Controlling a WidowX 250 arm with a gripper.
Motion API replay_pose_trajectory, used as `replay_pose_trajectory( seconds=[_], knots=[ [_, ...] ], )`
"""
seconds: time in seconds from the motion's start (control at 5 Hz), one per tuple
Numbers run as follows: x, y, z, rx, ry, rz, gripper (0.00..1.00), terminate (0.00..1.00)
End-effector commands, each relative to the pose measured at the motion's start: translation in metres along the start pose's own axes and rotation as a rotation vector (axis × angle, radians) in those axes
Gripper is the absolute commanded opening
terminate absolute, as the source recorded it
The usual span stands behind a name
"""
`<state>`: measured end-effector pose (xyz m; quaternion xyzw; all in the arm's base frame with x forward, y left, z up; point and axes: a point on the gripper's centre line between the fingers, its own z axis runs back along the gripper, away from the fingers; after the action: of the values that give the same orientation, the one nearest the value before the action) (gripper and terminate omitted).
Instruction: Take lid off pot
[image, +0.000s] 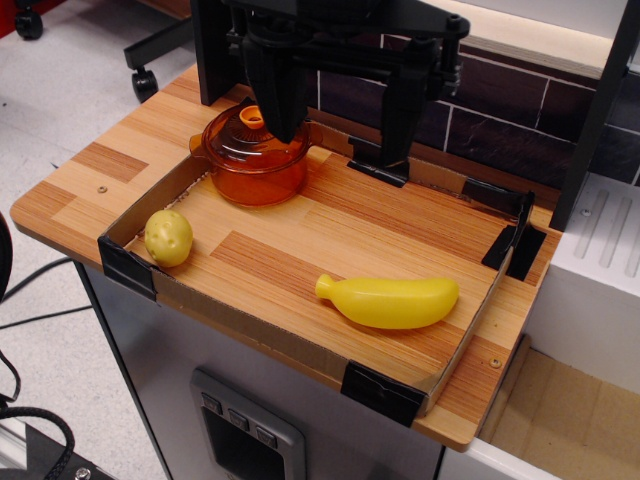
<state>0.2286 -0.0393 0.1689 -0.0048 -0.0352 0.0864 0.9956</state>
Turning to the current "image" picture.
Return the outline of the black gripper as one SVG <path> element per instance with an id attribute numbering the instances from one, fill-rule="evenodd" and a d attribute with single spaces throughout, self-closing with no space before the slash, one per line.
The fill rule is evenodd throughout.
<path id="1" fill-rule="evenodd" d="M 269 132 L 291 143 L 306 118 L 306 70 L 386 84 L 382 165 L 402 164 L 428 101 L 458 89 L 464 17 L 423 1 L 230 1 L 246 77 Z"/>

